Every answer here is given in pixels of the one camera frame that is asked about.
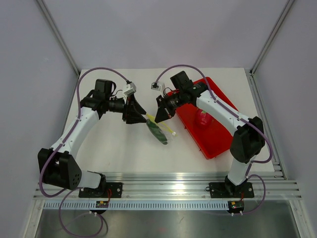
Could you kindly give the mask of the green cucumber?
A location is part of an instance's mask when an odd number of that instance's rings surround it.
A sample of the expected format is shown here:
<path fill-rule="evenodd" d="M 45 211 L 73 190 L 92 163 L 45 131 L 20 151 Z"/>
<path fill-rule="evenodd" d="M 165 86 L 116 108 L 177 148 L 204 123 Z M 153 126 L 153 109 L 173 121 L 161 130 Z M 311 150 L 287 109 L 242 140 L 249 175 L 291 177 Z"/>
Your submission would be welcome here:
<path fill-rule="evenodd" d="M 163 145 L 168 144 L 168 140 L 163 131 L 150 119 L 147 119 L 146 125 L 150 130 L 151 134 Z"/>

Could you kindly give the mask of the clear zip top bag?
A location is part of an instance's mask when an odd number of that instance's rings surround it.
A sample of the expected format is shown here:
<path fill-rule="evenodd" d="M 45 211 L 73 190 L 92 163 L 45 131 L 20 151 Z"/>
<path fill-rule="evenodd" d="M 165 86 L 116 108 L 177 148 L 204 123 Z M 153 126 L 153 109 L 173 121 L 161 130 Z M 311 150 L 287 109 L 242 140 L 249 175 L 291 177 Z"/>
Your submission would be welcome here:
<path fill-rule="evenodd" d="M 163 131 L 163 133 L 167 137 L 168 143 L 178 135 L 176 131 L 171 129 L 166 123 L 164 122 L 156 123 L 155 117 L 153 115 L 146 114 L 146 118 L 154 122 Z"/>

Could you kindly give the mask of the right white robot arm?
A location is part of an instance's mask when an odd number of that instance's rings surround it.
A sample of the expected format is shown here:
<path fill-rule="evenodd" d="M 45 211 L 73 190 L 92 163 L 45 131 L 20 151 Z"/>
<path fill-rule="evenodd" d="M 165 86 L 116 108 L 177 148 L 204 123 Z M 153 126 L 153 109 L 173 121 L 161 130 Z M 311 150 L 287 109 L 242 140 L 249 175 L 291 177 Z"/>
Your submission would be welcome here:
<path fill-rule="evenodd" d="M 251 163 L 265 145 L 262 120 L 241 114 L 217 96 L 207 82 L 193 82 L 184 71 L 171 77 L 171 82 L 176 91 L 156 98 L 155 122 L 171 119 L 177 108 L 191 104 L 224 126 L 233 137 L 229 148 L 233 161 L 223 186 L 229 197 L 236 197 L 246 187 Z"/>

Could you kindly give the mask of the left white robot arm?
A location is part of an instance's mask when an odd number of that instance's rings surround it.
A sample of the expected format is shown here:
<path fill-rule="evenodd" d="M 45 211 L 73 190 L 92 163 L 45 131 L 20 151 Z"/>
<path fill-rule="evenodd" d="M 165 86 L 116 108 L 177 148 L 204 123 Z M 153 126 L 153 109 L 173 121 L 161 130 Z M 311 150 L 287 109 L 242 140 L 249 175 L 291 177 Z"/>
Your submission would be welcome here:
<path fill-rule="evenodd" d="M 116 84 L 110 80 L 98 79 L 95 87 L 79 102 L 78 115 L 60 139 L 49 149 L 38 153 L 40 170 L 39 186 L 49 184 L 65 190 L 80 190 L 80 197 L 102 197 L 110 195 L 106 176 L 97 172 L 84 171 L 76 162 L 78 151 L 90 130 L 107 112 L 120 113 L 126 124 L 145 123 L 146 111 L 138 104 L 134 94 L 136 86 L 127 82 L 123 96 L 114 95 Z"/>

